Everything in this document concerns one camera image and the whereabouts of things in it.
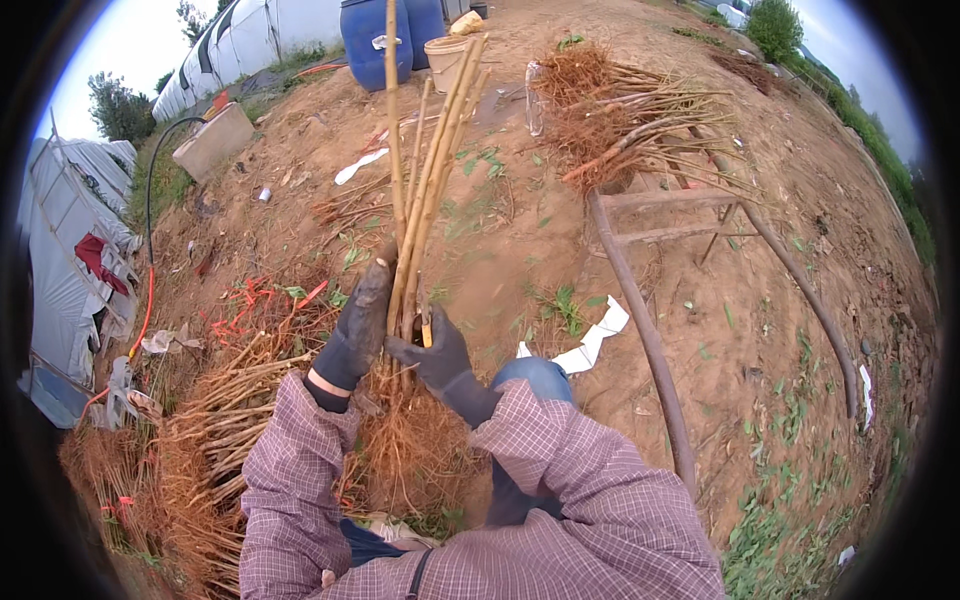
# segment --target blue plastic barrel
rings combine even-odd
[[[446,35],[444,7],[440,0],[404,0],[410,21],[410,37],[414,40],[414,70],[430,66],[423,44]]]
[[[387,0],[344,0],[340,4],[340,35],[344,39],[347,62],[353,78],[367,91],[387,86],[383,55],[373,40],[387,33]],[[404,0],[396,0],[396,78],[402,84],[410,79],[414,63],[413,41]]]

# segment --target shirt sleeve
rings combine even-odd
[[[504,383],[470,443],[492,454],[524,493],[543,484],[563,503],[567,533],[658,597],[722,598],[720,565],[681,479],[643,464],[623,434],[524,380]]]
[[[247,534],[240,554],[244,600],[302,598],[321,587],[324,569],[347,572],[350,549],[340,533],[331,486],[353,448],[356,411],[326,412],[287,373],[276,408],[243,466],[241,506]]]

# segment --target work glove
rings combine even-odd
[[[422,348],[395,336],[387,336],[384,349],[415,371],[430,393],[476,429],[489,420],[502,394],[488,390],[473,376],[463,334],[450,322],[444,309],[430,304],[433,346]]]
[[[313,359],[313,371],[333,386],[352,392],[380,355],[383,336],[387,333],[387,306],[394,289],[395,270],[396,242],[383,248],[353,286],[349,300],[337,319],[337,326],[324,349]],[[307,380],[304,383],[317,402],[327,408],[317,397],[314,390],[317,386]]]

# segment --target soil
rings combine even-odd
[[[853,507],[851,526],[830,548],[838,552],[860,543],[882,515],[895,434],[916,433],[924,415],[937,350],[934,292],[857,140],[802,87],[778,85],[765,96],[712,61],[711,46],[671,33],[673,27],[694,27],[737,47],[722,30],[672,5],[496,4],[485,24],[490,40],[483,62],[492,69],[491,81],[462,147],[469,152],[450,178],[423,267],[426,288],[464,331],[478,376],[492,378],[525,338],[544,356],[578,345],[557,317],[541,318],[538,294],[551,298],[562,285],[573,284],[584,331],[605,309],[588,305],[588,299],[610,294],[627,308],[609,262],[596,250],[584,202],[559,182],[553,157],[534,148],[536,139],[525,128],[527,61],[570,30],[603,40],[616,60],[693,75],[696,85],[729,90],[728,110],[739,124],[725,126],[722,134],[742,140],[749,172],[767,190],[761,213],[795,260],[807,266],[857,367],[866,365],[876,415],[866,434],[860,433],[862,406],[856,420],[847,419],[843,379],[827,336],[762,238],[720,238],[700,268],[694,260],[704,252],[706,236],[630,247],[628,257],[660,332],[694,449],[699,515],[717,551],[726,550],[743,516],[737,499],[757,480],[751,453],[758,437],[745,431],[759,428],[766,434],[761,456],[769,452],[769,464],[790,461],[811,479],[824,477],[834,457],[842,457],[850,476],[846,485],[815,503],[805,479],[797,494],[798,521],[816,524],[829,511]],[[418,108],[424,77],[415,72],[401,86],[401,115]],[[427,114],[436,114],[442,102],[442,96],[432,96]],[[348,290],[366,264],[358,261],[344,272],[350,239],[373,248],[390,237],[389,207],[371,213],[379,219],[365,215],[346,228],[347,240],[335,235],[344,221],[322,224],[315,207],[344,188],[389,173],[386,157],[361,168],[343,187],[333,183],[386,129],[385,94],[365,92],[348,69],[340,69],[325,81],[296,88],[268,114],[257,126],[258,139],[235,159],[244,162],[246,173],[225,165],[203,190],[204,201],[188,202],[159,219],[156,327],[189,321],[191,331],[211,342],[201,311],[209,316],[218,306],[224,310],[224,291],[248,276],[269,275],[275,283],[309,291],[319,281],[299,277],[326,266],[338,277],[336,285]],[[402,130],[405,160],[412,154],[414,130],[415,125]],[[427,139],[431,133],[428,129]],[[492,163],[482,157],[465,174],[471,160],[493,148],[505,177],[488,179]],[[663,182],[647,174],[635,178],[630,191]],[[273,192],[266,203],[255,199],[260,186]],[[359,205],[389,201],[390,190],[383,187]],[[199,210],[201,204],[214,207],[212,216],[201,216],[211,212]],[[698,218],[713,215],[707,209],[644,214],[641,222],[626,214],[615,226],[673,227]],[[742,214],[734,227],[752,230]],[[192,262],[189,240],[197,248]],[[211,248],[208,272],[196,276],[192,267]],[[864,340],[869,356],[860,350]],[[809,343],[806,358],[803,341]],[[650,466],[672,468],[660,403],[632,323],[606,340],[596,366],[574,375],[571,385],[585,414],[630,438]],[[770,427],[788,412],[787,393],[799,395],[802,389],[812,390],[809,405],[796,440],[787,444]],[[489,488],[489,475],[481,475],[463,499],[467,526],[482,522]]]

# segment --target pink checkered shirt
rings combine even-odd
[[[349,568],[330,486],[358,415],[318,408],[301,379],[283,379],[243,468],[242,597],[405,598],[423,552]],[[501,389],[470,445],[496,457],[524,492],[542,481],[567,519],[534,509],[523,525],[454,536],[426,559],[420,600],[723,597],[719,563],[680,478],[646,467],[622,434],[566,402],[538,400],[524,380]],[[337,576],[327,589],[324,569]]]

